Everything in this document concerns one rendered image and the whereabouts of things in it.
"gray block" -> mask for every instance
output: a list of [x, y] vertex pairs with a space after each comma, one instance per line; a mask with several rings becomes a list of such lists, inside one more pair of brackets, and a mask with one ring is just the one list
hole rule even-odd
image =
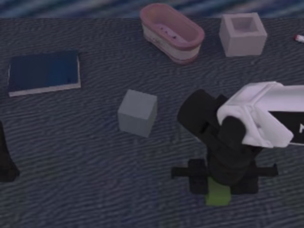
[[157, 96], [129, 89], [118, 109], [119, 129], [149, 137], [157, 115]]
[[227, 57], [261, 55], [267, 32], [257, 13], [224, 14], [219, 37]]

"green cube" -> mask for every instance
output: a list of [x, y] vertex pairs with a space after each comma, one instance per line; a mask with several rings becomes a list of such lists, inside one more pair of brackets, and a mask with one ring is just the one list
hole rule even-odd
[[231, 200], [230, 187], [216, 183], [208, 177], [209, 193], [206, 195], [206, 205], [208, 206], [227, 206]]

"dark blue notebook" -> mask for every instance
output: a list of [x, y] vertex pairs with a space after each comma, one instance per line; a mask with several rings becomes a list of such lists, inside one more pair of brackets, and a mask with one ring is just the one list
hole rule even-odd
[[80, 88], [77, 51], [13, 57], [9, 68], [10, 96]]

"pink tub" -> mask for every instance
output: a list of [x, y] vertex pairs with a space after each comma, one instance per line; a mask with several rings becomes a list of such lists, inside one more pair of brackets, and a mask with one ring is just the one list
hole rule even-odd
[[195, 60], [204, 30], [167, 4], [155, 3], [141, 10], [144, 37], [178, 64]]

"table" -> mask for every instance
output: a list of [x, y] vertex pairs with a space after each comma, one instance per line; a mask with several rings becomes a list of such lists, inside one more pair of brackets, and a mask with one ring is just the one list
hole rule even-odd
[[[199, 19], [207, 34], [196, 62], [179, 66], [147, 43], [137, 19], [1, 19], [0, 120], [21, 170], [0, 184], [1, 228], [299, 228], [304, 224], [304, 148], [263, 151], [280, 176], [260, 193], [207, 207], [172, 166], [206, 149], [176, 121], [199, 88], [233, 95], [250, 82], [304, 83], [304, 45], [292, 40], [303, 19], [265, 19], [260, 57], [226, 58], [219, 19]], [[78, 49], [82, 89], [9, 98], [9, 58]], [[127, 89], [157, 95], [148, 139], [119, 132], [117, 110]]]

